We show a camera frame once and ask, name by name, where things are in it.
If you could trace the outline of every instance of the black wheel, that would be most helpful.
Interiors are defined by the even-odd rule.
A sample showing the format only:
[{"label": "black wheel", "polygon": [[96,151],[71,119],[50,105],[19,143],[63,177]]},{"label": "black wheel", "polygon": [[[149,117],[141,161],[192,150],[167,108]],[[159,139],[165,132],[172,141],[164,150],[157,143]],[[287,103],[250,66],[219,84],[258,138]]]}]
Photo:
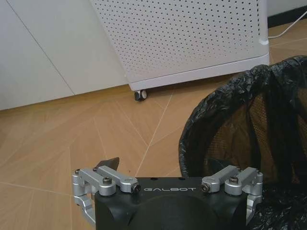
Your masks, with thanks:
[{"label": "black wheel", "polygon": [[146,90],[138,90],[134,92],[134,99],[138,102],[143,101],[147,98]]}]

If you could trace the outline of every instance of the black garbage bag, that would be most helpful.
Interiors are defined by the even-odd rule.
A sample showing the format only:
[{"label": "black garbage bag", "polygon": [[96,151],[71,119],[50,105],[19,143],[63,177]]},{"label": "black garbage bag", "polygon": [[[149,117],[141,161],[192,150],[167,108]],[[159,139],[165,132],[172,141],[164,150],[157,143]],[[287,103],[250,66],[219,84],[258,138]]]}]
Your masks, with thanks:
[{"label": "black garbage bag", "polygon": [[[229,164],[260,169],[264,201],[249,228],[305,229],[305,207],[295,204],[307,199],[307,57],[257,66],[203,99],[181,135],[179,163],[185,177],[212,175]],[[272,190],[272,183],[280,187]],[[295,192],[300,195],[282,202]]]}]

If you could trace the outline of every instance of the white cable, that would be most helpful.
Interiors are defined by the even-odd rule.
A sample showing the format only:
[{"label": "white cable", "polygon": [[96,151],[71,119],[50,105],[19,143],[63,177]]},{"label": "white cable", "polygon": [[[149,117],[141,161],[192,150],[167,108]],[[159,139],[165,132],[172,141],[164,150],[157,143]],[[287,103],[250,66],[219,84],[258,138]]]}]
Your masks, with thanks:
[{"label": "white cable", "polygon": [[287,29],[285,29],[285,31],[283,31],[280,35],[271,36],[271,37],[268,37],[268,39],[277,38],[277,37],[280,37],[280,36],[284,35],[292,26],[294,26],[295,23],[297,23],[299,20],[301,20],[301,18],[304,17],[306,14],[307,14],[307,11],[306,11],[305,13],[303,13],[302,16],[300,16],[294,23],[292,23],[292,24],[291,24]]}]

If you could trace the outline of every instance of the wooden floor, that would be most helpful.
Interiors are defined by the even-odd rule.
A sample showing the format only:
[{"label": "wooden floor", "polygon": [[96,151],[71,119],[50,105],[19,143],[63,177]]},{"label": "wooden floor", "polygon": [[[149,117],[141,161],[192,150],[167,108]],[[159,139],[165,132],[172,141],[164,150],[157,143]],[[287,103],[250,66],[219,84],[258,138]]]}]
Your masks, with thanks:
[{"label": "wooden floor", "polygon": [[[307,20],[270,44],[272,63],[307,55]],[[120,86],[0,111],[0,230],[92,229],[71,199],[71,172],[102,159],[120,157],[128,175],[180,176],[187,118],[231,76],[149,90],[141,103]]]}]

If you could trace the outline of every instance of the white wall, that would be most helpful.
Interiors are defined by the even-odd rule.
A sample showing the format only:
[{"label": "white wall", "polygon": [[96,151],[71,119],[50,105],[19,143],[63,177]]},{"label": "white wall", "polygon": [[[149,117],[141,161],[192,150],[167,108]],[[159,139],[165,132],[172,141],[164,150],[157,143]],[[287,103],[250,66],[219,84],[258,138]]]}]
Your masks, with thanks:
[{"label": "white wall", "polygon": [[268,15],[272,16],[307,5],[307,0],[267,0]]},{"label": "white wall", "polygon": [[0,110],[71,95],[14,11],[0,0]]},{"label": "white wall", "polygon": [[89,0],[8,0],[75,94],[126,84]]}]

